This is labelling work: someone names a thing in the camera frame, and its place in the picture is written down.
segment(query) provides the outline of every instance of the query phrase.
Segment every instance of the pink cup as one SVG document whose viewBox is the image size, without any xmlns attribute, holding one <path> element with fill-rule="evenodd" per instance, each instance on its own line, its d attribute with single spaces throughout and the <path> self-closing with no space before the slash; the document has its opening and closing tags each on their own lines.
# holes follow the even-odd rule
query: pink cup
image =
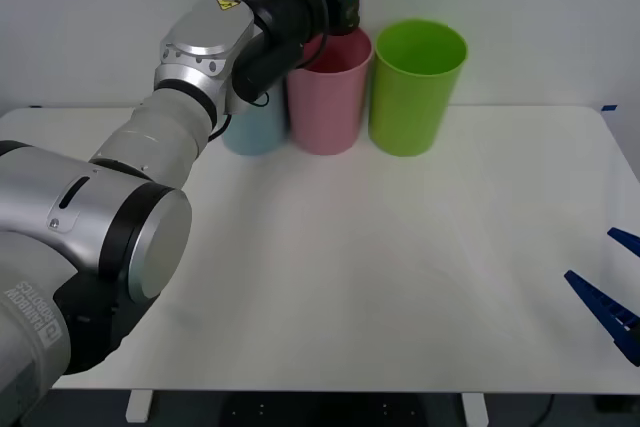
<svg viewBox="0 0 640 427">
<path fill-rule="evenodd" d="M 320 37 L 305 46 L 309 58 Z M 329 37 L 324 54 L 288 77 L 294 141 L 316 155 L 335 155 L 353 146 L 360 133 L 367 68 L 373 55 L 364 31 Z"/>
</svg>

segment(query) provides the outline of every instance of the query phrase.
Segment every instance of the green cup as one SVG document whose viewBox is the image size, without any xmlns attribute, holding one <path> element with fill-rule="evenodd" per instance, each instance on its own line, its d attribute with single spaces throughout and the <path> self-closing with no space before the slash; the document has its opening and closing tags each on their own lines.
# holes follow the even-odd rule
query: green cup
<svg viewBox="0 0 640 427">
<path fill-rule="evenodd" d="M 426 152 L 467 58 L 466 42 L 444 24 L 405 20 L 380 34 L 376 58 L 371 139 L 391 155 Z"/>
</svg>

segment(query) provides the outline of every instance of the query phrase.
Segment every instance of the white wall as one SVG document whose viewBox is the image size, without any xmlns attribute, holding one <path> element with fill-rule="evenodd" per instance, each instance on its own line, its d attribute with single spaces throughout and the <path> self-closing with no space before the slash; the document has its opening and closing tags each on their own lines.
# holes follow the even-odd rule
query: white wall
<svg viewBox="0 0 640 427">
<path fill-rule="evenodd" d="M 0 0 L 0 104 L 139 101 L 160 39 L 195 1 Z M 470 58 L 456 103 L 619 104 L 635 136 L 623 116 L 640 109 L 639 2 L 363 0 L 363 25 L 424 16 L 457 28 Z"/>
</svg>

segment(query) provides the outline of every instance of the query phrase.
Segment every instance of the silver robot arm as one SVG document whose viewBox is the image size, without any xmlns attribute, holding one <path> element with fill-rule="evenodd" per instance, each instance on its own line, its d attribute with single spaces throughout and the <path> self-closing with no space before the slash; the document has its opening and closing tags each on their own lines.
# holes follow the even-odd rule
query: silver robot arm
<svg viewBox="0 0 640 427">
<path fill-rule="evenodd" d="M 162 43 L 154 93 L 89 162 L 0 141 L 0 426 L 104 360 L 171 279 L 191 227 L 179 189 L 245 104 L 230 74 L 253 30 L 246 4 L 197 4 Z"/>
</svg>

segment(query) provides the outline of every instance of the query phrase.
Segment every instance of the light blue cup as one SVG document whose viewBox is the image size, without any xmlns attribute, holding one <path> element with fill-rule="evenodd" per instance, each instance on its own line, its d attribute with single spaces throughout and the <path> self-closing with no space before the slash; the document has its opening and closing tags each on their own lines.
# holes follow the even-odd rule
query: light blue cup
<svg viewBox="0 0 640 427">
<path fill-rule="evenodd" d="M 222 140 L 227 148 L 239 155 L 263 155 L 280 147 L 287 140 L 287 114 L 282 82 L 269 90 L 265 107 L 249 106 L 246 112 L 234 115 Z M 263 96 L 256 101 L 262 104 Z"/>
</svg>

